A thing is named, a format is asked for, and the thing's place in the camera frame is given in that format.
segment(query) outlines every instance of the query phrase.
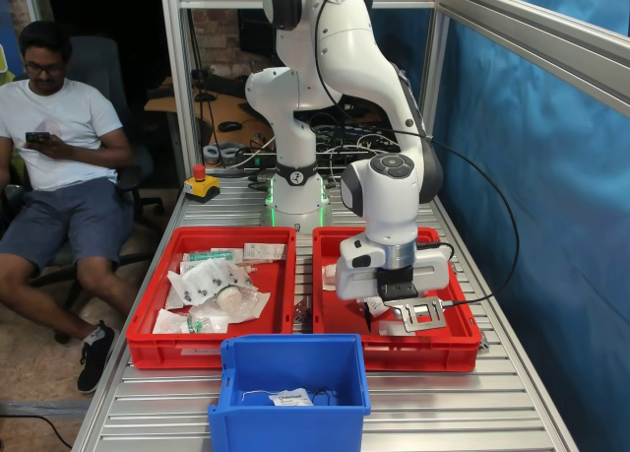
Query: floor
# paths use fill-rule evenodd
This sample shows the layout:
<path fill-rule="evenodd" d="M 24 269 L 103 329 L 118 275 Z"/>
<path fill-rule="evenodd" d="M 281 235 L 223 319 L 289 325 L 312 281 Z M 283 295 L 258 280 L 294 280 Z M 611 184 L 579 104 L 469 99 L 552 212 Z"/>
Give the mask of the floor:
<path fill-rule="evenodd" d="M 165 214 L 156 216 L 153 207 L 147 207 L 145 216 L 165 228 L 177 191 L 152 189 L 141 193 L 144 197 L 162 198 Z M 159 239 L 160 235 L 153 230 L 136 225 L 122 253 L 155 251 Z M 148 268 L 149 262 L 137 263 L 120 268 L 117 274 L 138 290 Z M 57 284 L 44 290 L 61 302 L 69 286 L 70 283 Z M 77 312 L 89 322 L 102 319 L 117 329 L 121 329 L 125 321 L 107 304 L 85 292 L 78 302 Z M 49 329 L 35 326 L 0 305 L 0 414 L 41 415 L 45 412 L 60 435 L 72 444 L 91 398 L 77 391 L 77 376 L 82 369 L 81 348 L 79 341 L 57 344 Z M 68 450 L 43 420 L 0 419 L 0 439 L 4 442 L 3 452 Z"/>

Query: black hair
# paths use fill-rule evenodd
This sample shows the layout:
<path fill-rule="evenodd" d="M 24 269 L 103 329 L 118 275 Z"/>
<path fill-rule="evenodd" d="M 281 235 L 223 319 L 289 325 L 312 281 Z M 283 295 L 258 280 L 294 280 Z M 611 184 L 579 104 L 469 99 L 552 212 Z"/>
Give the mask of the black hair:
<path fill-rule="evenodd" d="M 60 53 L 64 63 L 68 63 L 72 55 L 70 35 L 59 24 L 50 21 L 36 21 L 24 27 L 20 33 L 20 52 L 23 57 L 32 46 Z"/>

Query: red button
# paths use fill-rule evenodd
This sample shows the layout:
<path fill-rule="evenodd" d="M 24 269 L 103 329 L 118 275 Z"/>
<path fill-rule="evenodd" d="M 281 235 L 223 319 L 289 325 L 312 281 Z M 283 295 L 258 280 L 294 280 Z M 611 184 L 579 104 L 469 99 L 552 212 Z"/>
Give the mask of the red button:
<path fill-rule="evenodd" d="M 197 181 L 206 179 L 206 166 L 204 164 L 195 164 L 193 166 L 193 177 Z"/>

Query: brick wall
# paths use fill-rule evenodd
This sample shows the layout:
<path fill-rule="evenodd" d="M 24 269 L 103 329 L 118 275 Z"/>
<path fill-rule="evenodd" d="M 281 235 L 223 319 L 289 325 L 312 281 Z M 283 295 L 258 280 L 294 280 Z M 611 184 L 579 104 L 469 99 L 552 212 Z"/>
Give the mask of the brick wall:
<path fill-rule="evenodd" d="M 193 22 L 204 68 L 219 76 L 236 78 L 272 66 L 269 58 L 240 49 L 236 10 L 195 10 Z"/>
<path fill-rule="evenodd" d="M 29 8 L 27 7 L 27 0 L 8 1 L 9 8 L 11 9 L 11 19 L 13 20 L 13 27 L 16 31 L 16 36 L 18 36 L 22 29 L 31 22 L 31 18 L 29 16 Z"/>

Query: black sneaker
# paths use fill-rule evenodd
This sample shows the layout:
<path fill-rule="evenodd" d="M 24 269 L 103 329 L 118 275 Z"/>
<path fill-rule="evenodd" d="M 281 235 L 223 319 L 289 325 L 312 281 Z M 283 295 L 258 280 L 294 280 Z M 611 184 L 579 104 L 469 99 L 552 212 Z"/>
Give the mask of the black sneaker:
<path fill-rule="evenodd" d="M 98 322 L 98 327 L 104 333 L 104 337 L 94 341 L 91 345 L 83 344 L 81 365 L 84 364 L 85 368 L 79 375 L 77 388 L 85 395 L 93 393 L 98 386 L 102 371 L 105 370 L 111 351 L 116 345 L 116 339 L 118 339 L 118 331 L 105 326 L 102 321 Z"/>

